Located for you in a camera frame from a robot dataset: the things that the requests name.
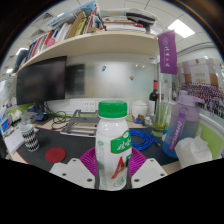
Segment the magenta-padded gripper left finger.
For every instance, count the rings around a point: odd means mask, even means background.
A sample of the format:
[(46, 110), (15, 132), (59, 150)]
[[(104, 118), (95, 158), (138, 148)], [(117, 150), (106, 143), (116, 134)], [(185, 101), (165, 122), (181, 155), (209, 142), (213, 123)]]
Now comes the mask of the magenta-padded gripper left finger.
[(54, 164), (50, 172), (78, 186), (94, 189), (98, 173), (95, 149), (88, 150), (80, 159), (72, 158), (67, 164)]

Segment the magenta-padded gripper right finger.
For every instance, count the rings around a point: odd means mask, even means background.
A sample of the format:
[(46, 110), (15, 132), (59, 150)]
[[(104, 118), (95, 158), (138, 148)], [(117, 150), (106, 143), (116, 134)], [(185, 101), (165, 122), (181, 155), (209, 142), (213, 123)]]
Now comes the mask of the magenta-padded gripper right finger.
[(128, 174), (132, 189), (141, 188), (167, 175), (154, 158), (147, 159), (135, 148), (132, 149), (129, 159)]

